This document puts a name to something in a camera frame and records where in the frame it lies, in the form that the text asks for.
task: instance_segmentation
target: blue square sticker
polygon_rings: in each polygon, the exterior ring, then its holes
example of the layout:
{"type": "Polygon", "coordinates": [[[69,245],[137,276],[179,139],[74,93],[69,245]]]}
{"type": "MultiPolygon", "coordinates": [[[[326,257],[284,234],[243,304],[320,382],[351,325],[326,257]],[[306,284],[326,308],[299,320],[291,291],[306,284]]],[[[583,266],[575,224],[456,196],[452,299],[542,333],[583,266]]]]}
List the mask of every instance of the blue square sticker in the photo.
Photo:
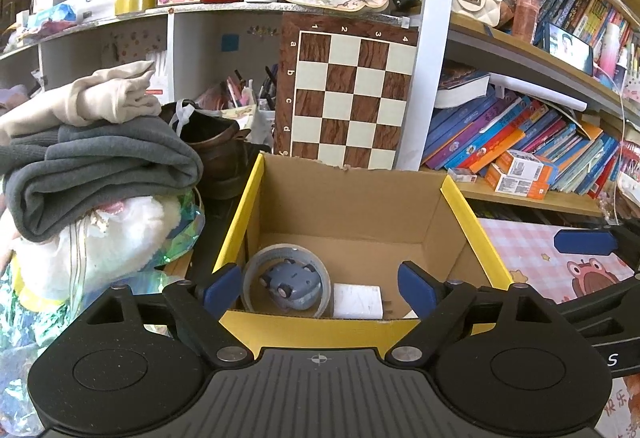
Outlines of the blue square sticker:
{"type": "Polygon", "coordinates": [[[240,36],[237,34],[222,34],[220,50],[222,52],[237,52],[240,48],[240,36]]]}

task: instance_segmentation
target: beige cloth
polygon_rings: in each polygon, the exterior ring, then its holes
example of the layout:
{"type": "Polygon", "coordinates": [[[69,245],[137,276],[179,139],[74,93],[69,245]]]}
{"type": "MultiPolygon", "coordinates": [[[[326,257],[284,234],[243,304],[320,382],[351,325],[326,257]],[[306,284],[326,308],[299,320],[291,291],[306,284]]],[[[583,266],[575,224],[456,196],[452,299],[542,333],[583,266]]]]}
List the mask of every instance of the beige cloth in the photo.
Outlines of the beige cloth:
{"type": "Polygon", "coordinates": [[[39,94],[0,117],[0,145],[62,124],[82,127],[101,119],[122,124],[142,115],[159,115],[158,99],[145,94],[153,74],[152,61],[137,61],[97,70],[39,94]]]}

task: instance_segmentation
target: chessboard square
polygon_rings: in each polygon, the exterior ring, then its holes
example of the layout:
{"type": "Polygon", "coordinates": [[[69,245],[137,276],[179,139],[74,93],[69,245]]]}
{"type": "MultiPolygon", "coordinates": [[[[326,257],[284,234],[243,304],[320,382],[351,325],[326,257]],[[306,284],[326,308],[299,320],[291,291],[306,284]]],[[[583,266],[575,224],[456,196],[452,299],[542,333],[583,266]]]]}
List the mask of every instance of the chessboard square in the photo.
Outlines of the chessboard square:
{"type": "Polygon", "coordinates": [[[362,40],[360,43],[360,57],[358,66],[386,70],[386,57],[389,52],[389,44],[382,41],[362,40]]]}
{"type": "Polygon", "coordinates": [[[327,68],[327,63],[298,61],[296,66],[296,88],[324,90],[327,68]]]}
{"type": "Polygon", "coordinates": [[[378,120],[380,99],[366,95],[352,95],[351,120],[361,123],[375,123],[378,120]]]}
{"type": "Polygon", "coordinates": [[[380,99],[380,109],[378,110],[378,124],[386,124],[388,126],[402,126],[405,107],[405,101],[380,99]]]}
{"type": "Polygon", "coordinates": [[[411,75],[414,73],[415,52],[415,46],[390,43],[389,54],[386,57],[386,71],[411,75]]]}
{"type": "Polygon", "coordinates": [[[350,145],[352,147],[372,147],[373,137],[375,136],[375,134],[375,124],[351,121],[349,123],[347,145],[350,145]]]}
{"type": "Polygon", "coordinates": [[[320,117],[294,115],[291,123],[291,141],[318,144],[320,142],[321,128],[322,119],[320,117]]]}
{"type": "Polygon", "coordinates": [[[324,92],[324,107],[322,117],[324,119],[341,119],[348,121],[351,116],[351,104],[353,94],[340,92],[324,92]]]}
{"type": "Polygon", "coordinates": [[[329,62],[329,47],[331,47],[331,35],[314,34],[312,32],[300,33],[301,61],[329,62]]]}
{"type": "Polygon", "coordinates": [[[356,36],[332,35],[329,63],[357,66],[360,56],[360,41],[361,38],[356,36]]]}
{"type": "Polygon", "coordinates": [[[349,121],[339,119],[322,119],[322,130],[320,132],[320,144],[341,144],[347,143],[349,133],[349,121]]]}
{"type": "Polygon", "coordinates": [[[324,92],[318,90],[296,90],[295,115],[322,117],[324,92]]]}
{"type": "Polygon", "coordinates": [[[406,101],[409,97],[411,76],[403,73],[386,72],[385,83],[382,87],[382,96],[385,99],[406,101]]]}
{"type": "Polygon", "coordinates": [[[351,167],[369,167],[371,149],[368,147],[349,147],[344,152],[344,164],[351,167]]]}
{"type": "Polygon", "coordinates": [[[395,151],[400,144],[401,130],[399,126],[377,125],[376,134],[373,137],[373,148],[395,151]]]}
{"type": "Polygon", "coordinates": [[[356,67],[343,64],[329,64],[323,90],[353,93],[356,84],[356,67]]]}
{"type": "Polygon", "coordinates": [[[309,142],[294,142],[291,144],[291,156],[300,158],[309,158],[310,160],[318,160],[319,144],[310,144],[309,142]]]}
{"type": "Polygon", "coordinates": [[[369,169],[393,169],[396,152],[388,149],[372,149],[369,169]]]}
{"type": "Polygon", "coordinates": [[[384,70],[358,67],[353,93],[356,95],[368,95],[369,97],[382,97],[384,85],[384,70]]]}
{"type": "Polygon", "coordinates": [[[327,165],[342,167],[344,164],[344,145],[320,144],[318,149],[318,160],[327,165]]]}

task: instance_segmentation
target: spray bottle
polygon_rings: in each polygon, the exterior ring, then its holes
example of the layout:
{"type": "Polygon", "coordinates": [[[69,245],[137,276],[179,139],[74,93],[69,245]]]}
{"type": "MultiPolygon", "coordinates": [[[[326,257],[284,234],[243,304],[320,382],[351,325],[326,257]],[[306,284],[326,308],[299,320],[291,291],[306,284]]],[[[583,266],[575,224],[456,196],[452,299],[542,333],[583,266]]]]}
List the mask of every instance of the spray bottle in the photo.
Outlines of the spray bottle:
{"type": "Polygon", "coordinates": [[[533,43],[542,0],[516,0],[511,35],[526,43],[533,43]]]}

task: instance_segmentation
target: white chess square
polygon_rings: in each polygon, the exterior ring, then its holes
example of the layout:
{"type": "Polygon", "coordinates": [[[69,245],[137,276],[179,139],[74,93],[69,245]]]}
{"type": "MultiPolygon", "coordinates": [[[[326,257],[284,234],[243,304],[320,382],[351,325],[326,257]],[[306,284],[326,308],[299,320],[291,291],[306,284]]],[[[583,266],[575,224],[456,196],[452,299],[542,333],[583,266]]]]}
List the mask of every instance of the white chess square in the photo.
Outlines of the white chess square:
{"type": "Polygon", "coordinates": [[[380,99],[380,108],[378,109],[378,124],[386,126],[402,126],[404,120],[404,108],[406,102],[396,101],[395,99],[380,99]]]}
{"type": "Polygon", "coordinates": [[[353,89],[355,95],[382,97],[385,85],[385,71],[375,68],[358,67],[356,70],[356,84],[353,89]]]}
{"type": "Polygon", "coordinates": [[[318,160],[327,165],[342,167],[346,146],[338,144],[320,144],[318,146],[318,160]]]}
{"type": "Polygon", "coordinates": [[[302,117],[294,115],[291,123],[292,142],[320,142],[320,131],[322,130],[322,119],[320,117],[302,117]]]}
{"type": "Polygon", "coordinates": [[[327,63],[298,61],[296,67],[296,88],[303,90],[324,90],[326,88],[327,63]]]}
{"type": "Polygon", "coordinates": [[[372,149],[369,169],[393,169],[396,152],[390,149],[372,149]]]}
{"type": "Polygon", "coordinates": [[[386,57],[386,71],[411,75],[414,73],[415,52],[415,46],[389,43],[389,54],[386,57]]]}
{"type": "Polygon", "coordinates": [[[360,58],[360,38],[334,34],[331,36],[329,63],[357,66],[360,58]]]}
{"type": "Polygon", "coordinates": [[[351,121],[347,132],[347,145],[351,147],[373,147],[376,125],[351,121]]]}
{"type": "Polygon", "coordinates": [[[324,119],[340,119],[348,121],[351,117],[351,105],[353,94],[340,92],[324,92],[324,107],[322,117],[324,119]]]}

